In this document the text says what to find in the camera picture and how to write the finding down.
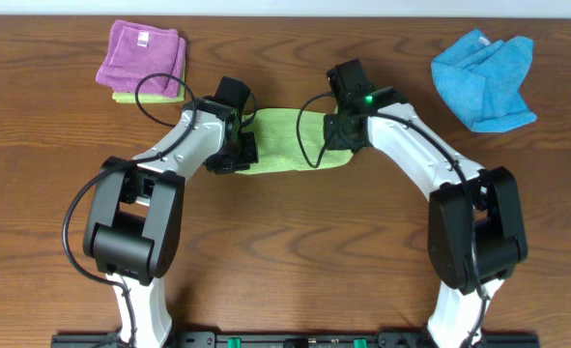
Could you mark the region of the green microfiber cloth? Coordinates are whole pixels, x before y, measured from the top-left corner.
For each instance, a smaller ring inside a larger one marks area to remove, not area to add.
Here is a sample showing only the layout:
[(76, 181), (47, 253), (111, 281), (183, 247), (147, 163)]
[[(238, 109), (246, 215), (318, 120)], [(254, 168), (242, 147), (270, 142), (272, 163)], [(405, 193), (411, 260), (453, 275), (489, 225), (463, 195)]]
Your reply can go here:
[(294, 108), (263, 108), (257, 111), (255, 119), (245, 130), (255, 135), (258, 162), (252, 163), (242, 174), (312, 170), (300, 149), (298, 135), (308, 159), (314, 164), (324, 145), (324, 114), (304, 111), (300, 133), (297, 134), (299, 112)]

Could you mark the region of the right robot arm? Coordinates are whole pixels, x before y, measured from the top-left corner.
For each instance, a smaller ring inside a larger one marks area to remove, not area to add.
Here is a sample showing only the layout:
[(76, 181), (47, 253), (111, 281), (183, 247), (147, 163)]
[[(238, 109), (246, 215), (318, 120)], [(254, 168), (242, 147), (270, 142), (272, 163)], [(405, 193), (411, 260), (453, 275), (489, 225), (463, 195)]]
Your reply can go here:
[(475, 347), (491, 300), (528, 256), (514, 176), (461, 156), (391, 87), (329, 91), (326, 149), (371, 147), (393, 160), (428, 201), (427, 250), (441, 280), (426, 331), (437, 347)]

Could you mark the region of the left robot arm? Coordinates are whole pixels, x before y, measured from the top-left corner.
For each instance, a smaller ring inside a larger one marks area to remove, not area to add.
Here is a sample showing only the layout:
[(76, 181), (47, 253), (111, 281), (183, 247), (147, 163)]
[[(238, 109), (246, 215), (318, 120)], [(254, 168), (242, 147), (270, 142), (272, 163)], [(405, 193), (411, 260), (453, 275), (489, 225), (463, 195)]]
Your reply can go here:
[(180, 241), (186, 182), (201, 167), (217, 174), (257, 160), (243, 119), (252, 95), (222, 93), (190, 101), (152, 148), (132, 159), (111, 157), (87, 188), (94, 192), (82, 247), (94, 278), (113, 287), (122, 328), (119, 347), (162, 347), (173, 319), (164, 276)]

